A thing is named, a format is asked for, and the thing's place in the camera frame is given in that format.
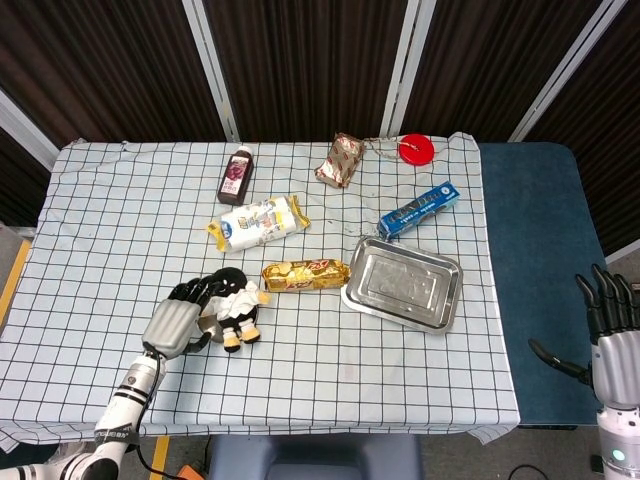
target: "red lid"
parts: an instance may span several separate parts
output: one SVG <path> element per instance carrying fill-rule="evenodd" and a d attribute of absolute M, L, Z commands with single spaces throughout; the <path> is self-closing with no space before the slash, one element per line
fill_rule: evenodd
<path fill-rule="evenodd" d="M 421 167 L 433 160 L 435 149 L 431 140 L 424 135 L 410 133 L 400 140 L 398 154 L 408 164 Z"/>

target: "dark curtain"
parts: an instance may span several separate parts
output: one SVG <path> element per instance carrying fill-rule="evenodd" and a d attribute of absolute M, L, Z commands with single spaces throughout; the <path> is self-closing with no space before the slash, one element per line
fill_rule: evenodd
<path fill-rule="evenodd" d="M 627 2 L 529 133 L 576 156 L 605 254 L 640 238 L 640 2 Z"/>
<path fill-rule="evenodd" d="M 205 5 L 243 140 L 379 135 L 406 0 Z"/>
<path fill-rule="evenodd" d="M 35 227 L 49 171 L 0 128 L 0 221 Z"/>
<path fill-rule="evenodd" d="M 0 8 L 0 87 L 58 147 L 224 140 L 180 0 Z"/>
<path fill-rule="evenodd" d="M 402 132 L 507 141 L 599 3 L 438 1 Z"/>

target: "orange object on floor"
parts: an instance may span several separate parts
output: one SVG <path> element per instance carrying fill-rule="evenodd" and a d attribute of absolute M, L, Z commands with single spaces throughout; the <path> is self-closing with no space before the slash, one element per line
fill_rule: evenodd
<path fill-rule="evenodd" d="M 180 469 L 178 477 L 186 478 L 187 480 L 204 480 L 204 477 L 196 472 L 189 465 L 185 465 Z"/>

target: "sauce bottle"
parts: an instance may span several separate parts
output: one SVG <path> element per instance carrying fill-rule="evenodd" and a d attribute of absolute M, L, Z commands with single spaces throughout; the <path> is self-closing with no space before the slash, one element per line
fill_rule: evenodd
<path fill-rule="evenodd" d="M 227 205 L 239 206 L 244 203 L 249 180 L 253 172 L 253 152 L 249 147 L 241 146 L 231 155 L 224 177 L 218 190 L 218 200 Z"/>

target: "blue mat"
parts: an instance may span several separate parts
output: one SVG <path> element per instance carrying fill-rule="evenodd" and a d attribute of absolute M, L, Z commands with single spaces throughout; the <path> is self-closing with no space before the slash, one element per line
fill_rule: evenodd
<path fill-rule="evenodd" d="M 604 265 L 573 154 L 551 143 L 480 145 L 489 247 L 513 381 L 524 425 L 592 425 L 591 390 L 544 365 L 527 345 L 591 358 L 574 275 Z"/>

